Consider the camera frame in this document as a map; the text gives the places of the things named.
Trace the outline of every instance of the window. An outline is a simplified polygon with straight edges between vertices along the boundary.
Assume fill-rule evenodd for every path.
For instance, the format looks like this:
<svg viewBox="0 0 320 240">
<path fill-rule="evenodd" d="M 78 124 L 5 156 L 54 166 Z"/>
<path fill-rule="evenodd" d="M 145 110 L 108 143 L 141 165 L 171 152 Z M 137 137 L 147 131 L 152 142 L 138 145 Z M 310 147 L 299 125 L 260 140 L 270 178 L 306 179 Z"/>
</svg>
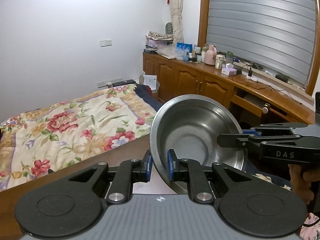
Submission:
<svg viewBox="0 0 320 240">
<path fill-rule="evenodd" d="M 208 0 L 206 41 L 306 86 L 315 64 L 318 0 Z M 201 15 L 205 14 L 201 1 Z"/>
</svg>

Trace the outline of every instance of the pink thermos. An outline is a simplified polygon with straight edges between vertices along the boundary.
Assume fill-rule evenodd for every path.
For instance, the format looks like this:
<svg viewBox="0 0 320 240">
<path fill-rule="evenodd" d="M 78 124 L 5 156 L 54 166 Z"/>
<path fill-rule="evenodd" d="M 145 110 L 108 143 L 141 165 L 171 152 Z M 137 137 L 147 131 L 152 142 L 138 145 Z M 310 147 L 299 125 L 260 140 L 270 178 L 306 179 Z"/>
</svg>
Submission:
<svg viewBox="0 0 320 240">
<path fill-rule="evenodd" d="M 214 66 L 216 64 L 216 55 L 217 54 L 218 53 L 217 53 L 216 46 L 210 44 L 209 50 L 205 54 L 204 63 Z"/>
</svg>

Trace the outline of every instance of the wooden cabinet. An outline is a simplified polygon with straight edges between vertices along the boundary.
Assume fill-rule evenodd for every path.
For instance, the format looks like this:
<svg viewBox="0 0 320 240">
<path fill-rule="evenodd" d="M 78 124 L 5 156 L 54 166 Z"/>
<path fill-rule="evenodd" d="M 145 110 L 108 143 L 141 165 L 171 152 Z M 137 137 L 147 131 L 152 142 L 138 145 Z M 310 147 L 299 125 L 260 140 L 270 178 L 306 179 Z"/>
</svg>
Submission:
<svg viewBox="0 0 320 240">
<path fill-rule="evenodd" d="M 263 89 L 264 84 L 249 82 L 244 75 L 227 77 L 221 74 L 221 70 L 204 63 L 187 63 L 147 53 L 143 53 L 143 70 L 148 75 L 157 75 L 160 83 L 158 98 L 162 102 L 180 95 L 200 94 L 216 100 L 235 116 L 241 109 L 246 109 L 261 122 L 264 122 L 261 120 L 264 117 L 262 108 L 268 103 L 271 108 L 266 122 L 314 123 L 314 111 L 275 90 Z M 254 106 L 248 101 L 245 97 L 248 93 L 260 98 L 262 106 Z"/>
<path fill-rule="evenodd" d="M 174 67 L 175 64 L 167 64 L 161 61 L 157 65 L 156 75 L 160 83 L 159 98 L 165 102 L 174 98 Z"/>
<path fill-rule="evenodd" d="M 198 94 L 201 73 L 181 65 L 177 65 L 176 68 L 174 96 Z"/>
<path fill-rule="evenodd" d="M 154 60 L 143 57 L 143 71 L 146 75 L 156 75 L 157 63 Z"/>
<path fill-rule="evenodd" d="M 203 74 L 199 94 L 216 100 L 228 109 L 233 90 L 234 86 Z"/>
</svg>

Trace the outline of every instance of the stainless steel bowl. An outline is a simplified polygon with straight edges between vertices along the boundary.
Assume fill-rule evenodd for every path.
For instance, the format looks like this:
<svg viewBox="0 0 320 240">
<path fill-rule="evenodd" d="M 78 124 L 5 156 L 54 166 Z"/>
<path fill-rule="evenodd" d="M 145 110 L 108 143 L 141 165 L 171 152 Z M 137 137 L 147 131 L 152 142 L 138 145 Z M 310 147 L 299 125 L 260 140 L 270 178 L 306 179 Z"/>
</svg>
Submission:
<svg viewBox="0 0 320 240">
<path fill-rule="evenodd" d="M 169 149 L 174 149 L 180 159 L 195 159 L 205 166 L 223 162 L 244 170 L 244 151 L 219 147 L 217 136 L 221 133 L 242 133 L 242 130 L 232 114 L 218 102 L 200 95 L 183 95 L 165 103 L 150 130 L 151 155 L 164 182 L 177 193 L 187 193 L 186 183 L 169 181 Z"/>
</svg>

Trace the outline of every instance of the human hand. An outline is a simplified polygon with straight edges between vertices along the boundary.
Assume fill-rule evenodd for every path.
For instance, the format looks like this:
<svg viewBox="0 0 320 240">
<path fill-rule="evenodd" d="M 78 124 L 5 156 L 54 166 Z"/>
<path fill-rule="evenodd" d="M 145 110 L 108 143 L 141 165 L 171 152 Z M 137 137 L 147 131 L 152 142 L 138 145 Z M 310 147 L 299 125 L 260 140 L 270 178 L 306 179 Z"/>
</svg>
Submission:
<svg viewBox="0 0 320 240">
<path fill-rule="evenodd" d="M 308 205 L 315 196 L 310 190 L 311 182 L 320 181 L 320 168 L 309 169 L 302 173 L 301 166 L 295 164 L 289 164 L 288 166 L 292 191 Z"/>
</svg>

